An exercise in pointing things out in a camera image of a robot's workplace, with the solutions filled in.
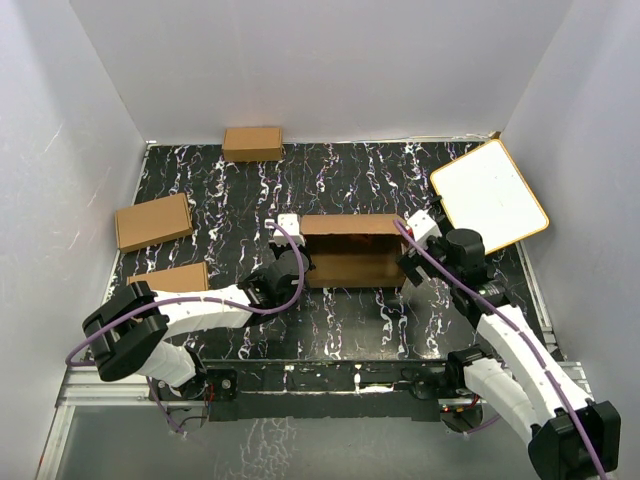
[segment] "cardboard box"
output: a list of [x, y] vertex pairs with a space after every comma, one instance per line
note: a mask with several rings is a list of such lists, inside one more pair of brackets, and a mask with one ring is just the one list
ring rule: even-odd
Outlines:
[[305, 215], [300, 225], [311, 261], [313, 288], [402, 287], [396, 264], [405, 246], [397, 215]]
[[118, 248], [123, 253], [192, 233], [191, 214], [184, 193], [140, 203], [116, 212]]
[[127, 285], [143, 280], [149, 284], [151, 290], [162, 292], [184, 293], [209, 290], [209, 277], [205, 262], [134, 275], [127, 278]]
[[228, 128], [222, 144], [228, 162], [261, 162], [282, 159], [282, 129]]

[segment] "whiteboard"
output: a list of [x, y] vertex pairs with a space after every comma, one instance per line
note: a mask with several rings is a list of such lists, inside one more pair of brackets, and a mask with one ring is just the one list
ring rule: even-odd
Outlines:
[[549, 226], [529, 185], [500, 140], [491, 140], [431, 174], [454, 228], [482, 235], [487, 253]]

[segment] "black marble table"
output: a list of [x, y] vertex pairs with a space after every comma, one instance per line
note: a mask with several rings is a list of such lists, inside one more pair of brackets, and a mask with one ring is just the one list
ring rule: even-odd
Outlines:
[[[211, 289], [272, 261], [267, 218], [278, 213], [397, 213], [434, 196], [429, 175], [477, 146], [469, 142], [293, 144], [279, 162], [227, 163], [220, 145], [156, 146], [136, 203], [185, 192], [194, 233], [121, 255], [111, 290], [133, 274], [206, 261]], [[517, 250], [490, 256], [539, 332]], [[213, 359], [436, 359], [476, 340], [439, 280], [420, 288], [305, 291], [298, 308], [258, 327], [176, 337]]]

